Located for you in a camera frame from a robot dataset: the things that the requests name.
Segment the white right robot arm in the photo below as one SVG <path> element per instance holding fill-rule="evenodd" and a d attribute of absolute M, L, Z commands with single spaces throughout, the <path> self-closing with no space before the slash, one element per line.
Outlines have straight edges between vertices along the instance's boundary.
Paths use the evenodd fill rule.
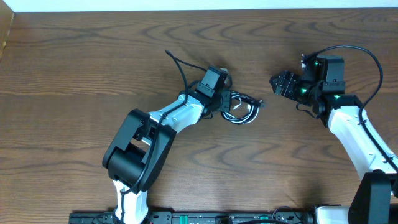
<path fill-rule="evenodd" d="M 349 155 L 361 179 L 350 206 L 319 205 L 302 223 L 394 223 L 391 198 L 397 196 L 397 156 L 368 119 L 364 103 L 345 93 L 345 62 L 335 55 L 303 56 L 303 75 L 282 71 L 270 78 L 272 90 L 309 106 Z"/>

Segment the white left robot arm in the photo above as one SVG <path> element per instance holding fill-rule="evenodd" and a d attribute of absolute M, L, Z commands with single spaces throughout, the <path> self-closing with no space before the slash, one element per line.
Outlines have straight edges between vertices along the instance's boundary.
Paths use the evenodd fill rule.
<path fill-rule="evenodd" d="M 147 191 L 158 178 L 176 135 L 230 107 L 228 87 L 210 88 L 198 82 L 195 90 L 186 88 L 161 110 L 129 112 L 102 160 L 118 194 L 117 223 L 144 221 L 149 211 Z"/>

